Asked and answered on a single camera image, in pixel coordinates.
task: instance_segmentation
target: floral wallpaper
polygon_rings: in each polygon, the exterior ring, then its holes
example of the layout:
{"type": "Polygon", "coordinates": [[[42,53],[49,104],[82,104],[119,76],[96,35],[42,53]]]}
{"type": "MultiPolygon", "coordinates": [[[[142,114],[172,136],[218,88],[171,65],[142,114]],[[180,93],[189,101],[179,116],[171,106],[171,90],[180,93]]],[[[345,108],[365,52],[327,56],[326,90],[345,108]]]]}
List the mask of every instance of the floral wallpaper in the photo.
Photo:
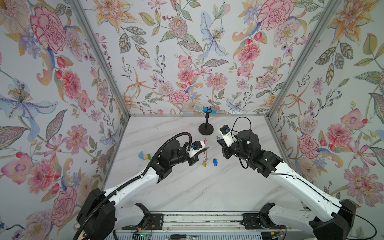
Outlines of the floral wallpaper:
{"type": "Polygon", "coordinates": [[[133,115],[263,114],[327,1],[81,3],[133,115]]]}
{"type": "Polygon", "coordinates": [[[0,0],[0,40],[0,239],[70,239],[127,118],[65,0],[0,0]]]}
{"type": "MultiPolygon", "coordinates": [[[[350,199],[384,238],[384,33],[380,0],[341,1],[272,117],[296,171],[350,199]]],[[[374,229],[355,218],[350,236],[374,229]]]]}

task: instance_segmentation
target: black round stand base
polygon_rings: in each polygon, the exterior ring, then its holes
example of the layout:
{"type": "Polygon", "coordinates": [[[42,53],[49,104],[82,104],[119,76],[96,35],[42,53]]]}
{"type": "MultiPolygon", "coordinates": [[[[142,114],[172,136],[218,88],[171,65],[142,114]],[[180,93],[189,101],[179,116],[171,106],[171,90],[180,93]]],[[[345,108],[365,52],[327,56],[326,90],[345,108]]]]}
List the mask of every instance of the black round stand base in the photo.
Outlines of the black round stand base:
{"type": "Polygon", "coordinates": [[[203,135],[211,135],[214,132],[214,127],[211,124],[207,124],[207,127],[205,127],[205,123],[202,123],[199,126],[199,133],[203,135]]]}

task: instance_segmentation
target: blue microphone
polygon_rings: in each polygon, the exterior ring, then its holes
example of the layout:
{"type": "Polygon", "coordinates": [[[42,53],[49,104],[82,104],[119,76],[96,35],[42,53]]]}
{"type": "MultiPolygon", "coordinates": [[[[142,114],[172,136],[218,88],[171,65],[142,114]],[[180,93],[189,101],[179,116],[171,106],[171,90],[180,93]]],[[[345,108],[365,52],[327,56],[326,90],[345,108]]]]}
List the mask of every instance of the blue microphone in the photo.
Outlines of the blue microphone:
{"type": "Polygon", "coordinates": [[[204,106],[201,105],[200,103],[198,103],[198,104],[195,105],[195,111],[196,111],[196,112],[204,112],[204,113],[213,113],[213,114],[216,113],[215,110],[212,110],[212,109],[210,109],[210,108],[204,107],[204,106]]]}

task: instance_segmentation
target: floral wall panel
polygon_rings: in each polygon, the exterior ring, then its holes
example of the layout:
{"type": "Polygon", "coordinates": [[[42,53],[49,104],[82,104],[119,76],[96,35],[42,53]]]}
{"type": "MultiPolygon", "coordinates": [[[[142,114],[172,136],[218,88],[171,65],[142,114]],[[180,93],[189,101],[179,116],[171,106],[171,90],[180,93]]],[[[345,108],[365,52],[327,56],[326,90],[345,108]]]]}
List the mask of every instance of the floral wall panel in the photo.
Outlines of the floral wall panel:
{"type": "MultiPolygon", "coordinates": [[[[384,2],[342,1],[272,123],[296,171],[384,236],[384,2]]],[[[355,218],[351,236],[373,228],[355,218]]]]}
{"type": "Polygon", "coordinates": [[[93,56],[65,1],[0,1],[0,239],[71,239],[103,187],[126,118],[93,56]]]}
{"type": "Polygon", "coordinates": [[[325,0],[81,2],[133,114],[266,113],[325,0]]]}

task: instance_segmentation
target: robotic arm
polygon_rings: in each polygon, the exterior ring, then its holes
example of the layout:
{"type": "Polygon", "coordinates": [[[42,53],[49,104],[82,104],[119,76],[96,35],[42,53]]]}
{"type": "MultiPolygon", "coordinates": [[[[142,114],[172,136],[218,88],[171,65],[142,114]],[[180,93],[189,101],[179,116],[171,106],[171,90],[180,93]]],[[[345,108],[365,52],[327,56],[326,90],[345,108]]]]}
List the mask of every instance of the robotic arm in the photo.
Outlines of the robotic arm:
{"type": "Polygon", "coordinates": [[[235,136],[224,125],[218,132],[217,142],[226,159],[234,155],[246,161],[254,171],[280,184],[311,209],[310,212],[297,211],[267,203],[258,215],[263,228],[270,228],[274,223],[308,232],[318,240],[346,239],[356,213],[356,206],[350,200],[339,201],[330,196],[297,174],[280,157],[262,150],[258,136],[251,129],[235,136]]]}
{"type": "Polygon", "coordinates": [[[81,224],[74,240],[77,240],[82,230],[87,239],[103,240],[113,230],[126,226],[141,229],[148,226],[149,211],[142,204],[135,204],[131,208],[122,208],[132,196],[143,191],[166,178],[176,164],[188,162],[190,166],[198,160],[198,155],[204,152],[204,141],[192,143],[189,133],[183,132],[166,141],[155,153],[147,167],[128,181],[105,191],[96,188],[92,190],[77,216],[81,224]],[[189,136],[189,142],[182,147],[177,137],[189,136]]]}

